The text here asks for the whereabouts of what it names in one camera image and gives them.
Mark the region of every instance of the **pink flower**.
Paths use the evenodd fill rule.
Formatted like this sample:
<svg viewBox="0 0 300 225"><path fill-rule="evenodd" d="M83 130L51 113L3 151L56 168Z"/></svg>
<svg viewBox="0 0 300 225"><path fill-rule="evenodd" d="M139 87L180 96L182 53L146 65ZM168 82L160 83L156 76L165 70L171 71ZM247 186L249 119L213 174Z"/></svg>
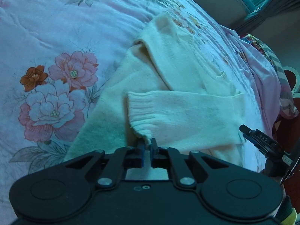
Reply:
<svg viewBox="0 0 300 225"><path fill-rule="evenodd" d="M61 80L37 86L21 105L19 122L25 127L25 139L42 142L55 134L73 141L84 124L85 106L84 91L69 93L69 85Z"/></svg>
<svg viewBox="0 0 300 225"><path fill-rule="evenodd" d="M70 91L74 89L86 90L98 81L97 59L92 53L73 52L70 56L63 53L55 58L55 64L49 68L49 76L53 80L68 83Z"/></svg>

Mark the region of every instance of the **flower center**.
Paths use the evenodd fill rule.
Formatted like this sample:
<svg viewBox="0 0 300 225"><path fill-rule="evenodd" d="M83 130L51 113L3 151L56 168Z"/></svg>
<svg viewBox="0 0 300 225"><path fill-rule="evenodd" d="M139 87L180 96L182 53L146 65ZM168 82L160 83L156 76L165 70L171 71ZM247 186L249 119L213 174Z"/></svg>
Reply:
<svg viewBox="0 0 300 225"><path fill-rule="evenodd" d="M58 118L59 117L59 112L54 110L50 113L50 116Z"/></svg>
<svg viewBox="0 0 300 225"><path fill-rule="evenodd" d="M78 74L78 71L76 71L76 70L70 71L70 76L71 76L72 79L76 79L77 74Z"/></svg>

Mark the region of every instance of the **robotic arm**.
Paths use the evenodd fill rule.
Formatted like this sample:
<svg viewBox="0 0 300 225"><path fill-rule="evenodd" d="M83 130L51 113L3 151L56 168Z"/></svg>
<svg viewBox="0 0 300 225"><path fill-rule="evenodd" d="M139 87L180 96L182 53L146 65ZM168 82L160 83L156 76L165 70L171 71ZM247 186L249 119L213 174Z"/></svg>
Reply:
<svg viewBox="0 0 300 225"><path fill-rule="evenodd" d="M289 154L259 130L240 127L267 158L265 173L293 174L300 142ZM199 151L189 155L161 147L152 139L151 167L169 180L126 180L130 168L143 168L144 141L113 154L94 151L25 176L10 189L18 216L13 225L275 225L281 187L271 178Z"/></svg>

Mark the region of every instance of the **bed sheet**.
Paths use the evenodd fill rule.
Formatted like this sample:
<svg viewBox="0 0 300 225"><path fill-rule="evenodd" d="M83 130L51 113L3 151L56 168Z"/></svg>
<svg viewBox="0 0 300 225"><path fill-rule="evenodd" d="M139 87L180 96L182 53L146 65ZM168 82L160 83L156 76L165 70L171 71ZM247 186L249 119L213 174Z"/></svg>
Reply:
<svg viewBox="0 0 300 225"><path fill-rule="evenodd" d="M105 82L162 11L245 93L245 125L270 134L280 107L275 71L193 0L0 0L1 225L16 218L13 182L63 161ZM264 167L253 144L241 151L245 168Z"/></svg>

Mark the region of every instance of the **person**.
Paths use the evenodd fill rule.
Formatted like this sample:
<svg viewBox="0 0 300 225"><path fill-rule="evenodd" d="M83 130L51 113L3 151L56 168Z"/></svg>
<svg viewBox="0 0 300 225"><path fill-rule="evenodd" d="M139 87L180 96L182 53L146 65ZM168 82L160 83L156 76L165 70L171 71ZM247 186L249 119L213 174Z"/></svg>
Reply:
<svg viewBox="0 0 300 225"><path fill-rule="evenodd" d="M276 177L272 179L280 184L282 177ZM282 225L298 225L300 224L300 221L299 223L298 222L296 223L297 220L296 209L293 208L292 206L291 198L288 195L286 195L284 185L282 185L281 187L283 192L283 201L275 215L275 218L277 218Z"/></svg>

